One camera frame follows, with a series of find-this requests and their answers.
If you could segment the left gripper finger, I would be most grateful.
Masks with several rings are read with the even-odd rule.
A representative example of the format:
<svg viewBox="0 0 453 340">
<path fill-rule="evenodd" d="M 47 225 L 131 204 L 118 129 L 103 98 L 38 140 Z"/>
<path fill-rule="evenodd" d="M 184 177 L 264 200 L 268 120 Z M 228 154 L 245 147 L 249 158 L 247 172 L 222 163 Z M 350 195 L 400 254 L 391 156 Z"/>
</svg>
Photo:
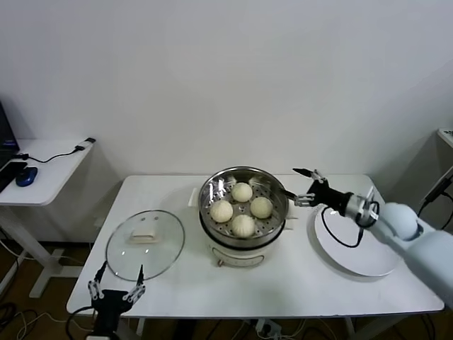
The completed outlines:
<svg viewBox="0 0 453 340">
<path fill-rule="evenodd" d="M 145 291 L 146 286 L 144 284 L 144 271 L 143 266 L 141 266 L 135 287 L 133 287 L 133 289 L 131 289 L 131 291 L 128 292 L 128 294 L 124 295 L 122 299 L 127 302 L 137 302 L 138 299 L 140 299 L 141 296 L 143 296 Z"/>
<path fill-rule="evenodd" d="M 107 261 L 104 261 L 103 265 L 97 270 L 94 279 L 88 282 L 88 291 L 92 300 L 100 300 L 104 298 L 104 294 L 101 289 L 101 280 L 106 267 Z"/>
</svg>

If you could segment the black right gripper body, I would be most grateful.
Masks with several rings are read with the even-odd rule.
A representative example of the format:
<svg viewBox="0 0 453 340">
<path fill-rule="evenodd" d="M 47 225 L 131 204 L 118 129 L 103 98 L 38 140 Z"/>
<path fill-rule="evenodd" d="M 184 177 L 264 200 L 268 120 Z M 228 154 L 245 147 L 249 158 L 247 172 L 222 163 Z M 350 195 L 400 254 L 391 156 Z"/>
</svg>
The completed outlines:
<svg viewBox="0 0 453 340">
<path fill-rule="evenodd" d="M 340 214 L 344 214 L 349 202 L 349 193 L 342 193 L 331 188 L 327 181 L 320 183 L 314 181 L 310 186 L 307 194 L 312 194 L 313 200 L 310 202 L 310 206 L 314 207 L 319 204 L 324 204 L 333 210 L 338 211 Z"/>
</svg>

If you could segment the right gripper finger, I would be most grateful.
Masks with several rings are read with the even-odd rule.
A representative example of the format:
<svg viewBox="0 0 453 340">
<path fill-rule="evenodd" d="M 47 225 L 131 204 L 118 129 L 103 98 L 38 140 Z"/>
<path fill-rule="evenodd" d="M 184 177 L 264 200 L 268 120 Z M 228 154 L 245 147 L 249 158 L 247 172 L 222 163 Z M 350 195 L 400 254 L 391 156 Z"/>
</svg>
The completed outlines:
<svg viewBox="0 0 453 340">
<path fill-rule="evenodd" d="M 312 179 L 313 181 L 317 181 L 319 183 L 326 182 L 326 178 L 316 169 L 309 170 L 305 168 L 293 168 L 292 170 L 302 176 Z"/>
<path fill-rule="evenodd" d="M 302 195 L 296 195 L 293 192 L 281 189 L 280 192 L 289 200 L 291 200 L 297 207 L 309 207 L 314 205 L 315 194 L 305 193 Z"/>
</svg>

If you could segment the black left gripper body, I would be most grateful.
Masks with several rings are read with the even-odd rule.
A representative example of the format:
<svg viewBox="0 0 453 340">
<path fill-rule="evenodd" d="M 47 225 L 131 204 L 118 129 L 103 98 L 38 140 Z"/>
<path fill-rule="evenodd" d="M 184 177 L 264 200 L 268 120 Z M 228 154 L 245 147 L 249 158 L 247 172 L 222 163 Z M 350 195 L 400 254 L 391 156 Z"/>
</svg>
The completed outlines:
<svg viewBox="0 0 453 340">
<path fill-rule="evenodd" d="M 130 310 L 128 292 L 124 290 L 103 290 L 103 298 L 93 300 L 97 312 L 94 329 L 117 329 L 120 317 Z"/>
</svg>

